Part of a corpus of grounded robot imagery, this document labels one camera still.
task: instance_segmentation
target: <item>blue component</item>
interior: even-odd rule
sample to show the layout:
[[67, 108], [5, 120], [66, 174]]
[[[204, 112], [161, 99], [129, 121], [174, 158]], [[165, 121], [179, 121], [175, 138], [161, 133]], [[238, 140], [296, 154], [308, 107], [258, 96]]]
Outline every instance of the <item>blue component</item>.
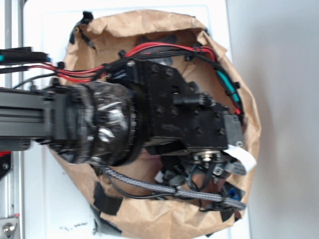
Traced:
[[236, 189], [234, 188], [229, 189], [227, 194], [230, 195], [232, 199], [239, 201], [239, 195]]
[[[229, 89], [230, 93], [235, 92], [234, 87], [230, 84], [230, 82], [229, 82], [229, 80], [227, 79], [227, 77], [226, 77], [221, 71], [217, 71], [216, 73], [217, 73], [217, 74], [219, 75], [219, 77], [223, 80], [223, 82], [225, 83], [226, 87]], [[239, 97], [238, 97], [238, 95], [237, 95], [236, 93], [234, 93], [232, 96], [233, 96], [233, 98], [234, 98], [234, 100], [235, 100], [236, 102], [239, 101]]]

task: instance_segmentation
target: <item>teal cable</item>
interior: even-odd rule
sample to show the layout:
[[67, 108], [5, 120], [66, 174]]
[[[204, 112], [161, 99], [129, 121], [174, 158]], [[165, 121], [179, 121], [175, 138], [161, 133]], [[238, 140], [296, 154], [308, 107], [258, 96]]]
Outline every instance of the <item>teal cable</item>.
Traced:
[[234, 87], [231, 85], [231, 83], [229, 82], [229, 80], [227, 79], [227, 77], [221, 71], [216, 71], [216, 73], [219, 75], [219, 77], [225, 83], [226, 87], [229, 89], [230, 93], [232, 94], [234, 100], [236, 102], [240, 101], [238, 95], [236, 93], [234, 93], [236, 91], [235, 91]]

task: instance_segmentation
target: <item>black wire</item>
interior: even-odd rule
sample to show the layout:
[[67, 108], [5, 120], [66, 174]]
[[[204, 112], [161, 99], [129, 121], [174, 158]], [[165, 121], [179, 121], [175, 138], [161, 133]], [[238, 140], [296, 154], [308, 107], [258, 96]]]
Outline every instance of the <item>black wire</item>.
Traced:
[[31, 78], [29, 78], [27, 80], [24, 80], [21, 83], [17, 84], [15, 87], [13, 87], [13, 89], [16, 89], [16, 88], [24, 85], [25, 83], [28, 83], [28, 82], [33, 81], [33, 80], [36, 80], [36, 79], [39, 79], [39, 78], [44, 78], [44, 77], [49, 77], [49, 76], [55, 76], [55, 75], [56, 75], [56, 73], [50, 73], [50, 74], [34, 76], [34, 77], [31, 77]]
[[96, 81], [97, 79], [99, 79], [100, 76], [101, 76], [104, 72], [106, 72], [106, 67], [107, 67], [107, 65], [104, 64], [104, 67], [103, 67], [102, 69], [98, 70], [98, 71], [96, 72], [96, 74], [91, 78], [90, 81]]
[[94, 76], [94, 75], [91, 75], [91, 76], [78, 76], [78, 75], [72, 75], [70, 73], [61, 73], [61, 72], [58, 72], [58, 73], [61, 74], [61, 75], [66, 75], [66, 76], [70, 76], [70, 77], [73, 77], [73, 78], [91, 78], [91, 77]]

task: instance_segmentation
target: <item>metal frame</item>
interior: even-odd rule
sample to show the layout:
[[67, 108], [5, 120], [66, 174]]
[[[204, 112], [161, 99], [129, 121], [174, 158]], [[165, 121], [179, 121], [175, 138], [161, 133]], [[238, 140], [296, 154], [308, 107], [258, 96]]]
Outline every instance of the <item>metal frame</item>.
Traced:
[[[17, 46], [23, 46], [23, 6], [25, 0], [4, 0], [5, 48], [12, 48], [15, 34]], [[17, 23], [12, 22], [12, 15], [17, 16]], [[5, 87], [12, 87], [12, 74], [5, 75]], [[11, 171], [0, 180], [0, 239], [22, 239], [23, 232], [23, 152], [13, 152]], [[6, 225], [14, 226], [13, 234], [5, 235]]]

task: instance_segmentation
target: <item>wire bundle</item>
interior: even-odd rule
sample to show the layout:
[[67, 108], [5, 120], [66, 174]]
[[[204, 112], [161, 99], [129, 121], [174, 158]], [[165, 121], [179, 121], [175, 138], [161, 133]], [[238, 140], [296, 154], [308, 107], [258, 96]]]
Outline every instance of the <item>wire bundle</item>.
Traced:
[[[206, 46], [196, 45], [194, 47], [169, 44], [169, 43], [161, 43], [161, 42], [148, 42], [144, 44], [140, 44], [133, 48], [131, 51], [124, 55], [122, 60], [126, 58], [136, 58], [140, 60], [149, 60], [149, 59], [159, 59], [165, 57], [173, 57], [173, 56], [185, 56], [190, 60], [192, 58], [198, 58], [208, 64], [210, 64], [213, 69], [216, 71], [217, 78], [221, 85], [224, 87], [226, 94], [231, 98], [233, 105], [235, 107], [236, 114], [240, 115], [241, 118], [244, 114], [243, 106], [241, 99], [237, 92], [237, 86], [232, 82], [228, 73], [224, 70], [224, 68], [216, 62], [216, 57], [214, 55], [213, 49]], [[63, 69], [64, 67], [56, 67], [51, 63], [43, 63], [43, 65], [32, 65], [32, 66], [22, 66], [15, 67], [16, 71], [24, 71], [33, 68], [41, 68], [46, 70], [54, 71], [52, 74], [39, 75], [28, 80], [21, 82], [16, 85], [14, 88], [18, 88], [21, 85], [30, 82], [32, 80], [48, 77], [48, 76], [58, 76], [66, 79], [67, 81], [75, 82], [75, 83], [87, 83], [89, 81], [95, 81], [100, 77], [107, 75], [106, 65], [101, 65], [96, 68], [84, 71], [69, 71]]]

